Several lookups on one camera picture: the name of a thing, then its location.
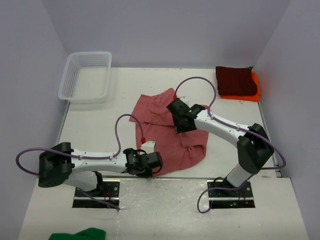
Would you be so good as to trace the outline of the pink t shirt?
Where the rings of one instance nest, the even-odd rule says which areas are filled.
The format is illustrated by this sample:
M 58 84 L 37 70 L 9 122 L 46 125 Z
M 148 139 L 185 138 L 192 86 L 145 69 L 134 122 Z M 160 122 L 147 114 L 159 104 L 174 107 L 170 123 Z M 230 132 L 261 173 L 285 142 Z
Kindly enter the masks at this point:
M 194 130 L 176 133 L 167 105 L 173 101 L 174 89 L 153 96 L 140 95 L 132 111 L 141 125 L 135 126 L 136 148 L 141 149 L 141 130 L 147 141 L 155 141 L 155 150 L 163 160 L 156 176 L 191 168 L 206 156 L 209 133 Z

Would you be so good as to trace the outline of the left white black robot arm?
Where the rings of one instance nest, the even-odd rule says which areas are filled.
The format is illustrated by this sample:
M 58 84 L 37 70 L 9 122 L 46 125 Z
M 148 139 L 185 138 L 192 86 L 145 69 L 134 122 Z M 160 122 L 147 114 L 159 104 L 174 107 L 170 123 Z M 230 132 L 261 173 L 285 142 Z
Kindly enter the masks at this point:
M 87 152 L 63 142 L 39 155 L 38 186 L 69 185 L 97 197 L 104 190 L 101 172 L 151 178 L 162 167 L 161 154 L 156 151 L 126 148 L 118 153 Z

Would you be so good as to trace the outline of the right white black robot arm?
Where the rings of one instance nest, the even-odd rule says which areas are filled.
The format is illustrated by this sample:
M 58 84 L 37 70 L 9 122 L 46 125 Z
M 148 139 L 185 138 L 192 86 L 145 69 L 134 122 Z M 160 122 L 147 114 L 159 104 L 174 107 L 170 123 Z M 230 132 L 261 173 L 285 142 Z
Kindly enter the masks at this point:
M 208 108 L 194 104 L 189 107 L 179 98 L 168 106 L 178 134 L 202 130 L 232 144 L 237 150 L 238 163 L 218 185 L 227 196 L 241 191 L 241 185 L 256 175 L 274 154 L 265 129 L 260 124 L 247 126 L 218 118 Z

